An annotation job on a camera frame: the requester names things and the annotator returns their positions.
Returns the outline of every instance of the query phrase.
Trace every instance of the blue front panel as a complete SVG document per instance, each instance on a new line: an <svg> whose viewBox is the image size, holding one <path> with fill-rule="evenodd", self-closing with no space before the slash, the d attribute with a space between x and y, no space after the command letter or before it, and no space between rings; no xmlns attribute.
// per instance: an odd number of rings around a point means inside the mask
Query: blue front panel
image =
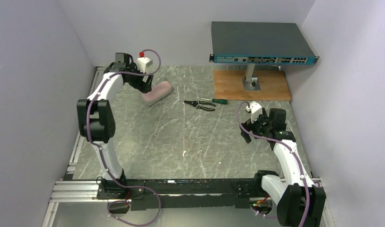
<svg viewBox="0 0 385 227"><path fill-rule="evenodd" d="M255 63L272 65L312 65L318 57L314 56L245 56L245 55L215 55L214 63Z"/></svg>

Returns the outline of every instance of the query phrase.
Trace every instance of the white wall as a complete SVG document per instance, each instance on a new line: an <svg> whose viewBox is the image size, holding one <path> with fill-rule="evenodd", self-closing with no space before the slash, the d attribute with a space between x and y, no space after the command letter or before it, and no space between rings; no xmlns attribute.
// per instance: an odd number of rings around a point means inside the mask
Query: white wall
<svg viewBox="0 0 385 227"><path fill-rule="evenodd" d="M203 65L211 21L302 24L314 0L59 0L96 66L146 48L166 65Z"/></svg>
<svg viewBox="0 0 385 227"><path fill-rule="evenodd" d="M302 27L321 57L286 70L307 159L338 227L385 227L385 0L316 0Z"/></svg>
<svg viewBox="0 0 385 227"><path fill-rule="evenodd" d="M42 225L93 74L56 0L0 0L0 227Z"/></svg>

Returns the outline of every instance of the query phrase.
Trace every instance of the metal stand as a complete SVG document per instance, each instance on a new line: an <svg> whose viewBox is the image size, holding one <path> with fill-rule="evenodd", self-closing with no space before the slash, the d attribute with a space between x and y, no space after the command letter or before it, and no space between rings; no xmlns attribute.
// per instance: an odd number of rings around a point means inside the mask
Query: metal stand
<svg viewBox="0 0 385 227"><path fill-rule="evenodd" d="M259 86L259 79L257 76L254 76L255 64L248 64L247 71L245 72L245 77L243 80L243 87L245 91L260 91L261 87Z"/></svg>

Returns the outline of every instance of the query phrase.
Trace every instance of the gray marble surface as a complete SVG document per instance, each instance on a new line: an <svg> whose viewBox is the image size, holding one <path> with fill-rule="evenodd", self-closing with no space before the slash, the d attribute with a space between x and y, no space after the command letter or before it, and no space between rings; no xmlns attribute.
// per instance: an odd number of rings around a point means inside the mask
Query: gray marble surface
<svg viewBox="0 0 385 227"><path fill-rule="evenodd" d="M197 110L183 103L198 97L214 97L214 69L244 68L163 66L156 73L153 84L167 80L174 91L152 106L143 103L138 90L123 86L111 107L116 121L114 147L126 176L156 179L251 178L261 169L282 175L280 164L268 142L253 140L246 144L241 137L236 121L240 101L217 105L214 112ZM266 110L282 108L287 111L288 130L297 139L299 154L308 171L290 103L258 103ZM241 121L249 117L245 111L240 111ZM95 179L100 175L97 156L84 140L74 179Z"/></svg>

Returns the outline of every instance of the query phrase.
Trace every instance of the green screwdriver handle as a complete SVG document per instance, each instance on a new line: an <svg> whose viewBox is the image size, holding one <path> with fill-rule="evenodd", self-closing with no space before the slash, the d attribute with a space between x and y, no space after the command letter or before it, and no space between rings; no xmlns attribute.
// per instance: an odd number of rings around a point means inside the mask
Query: green screwdriver handle
<svg viewBox="0 0 385 227"><path fill-rule="evenodd" d="M219 103L219 104L227 104L228 103L228 101L226 99L215 99L215 98L212 99L212 102L213 103Z"/></svg>

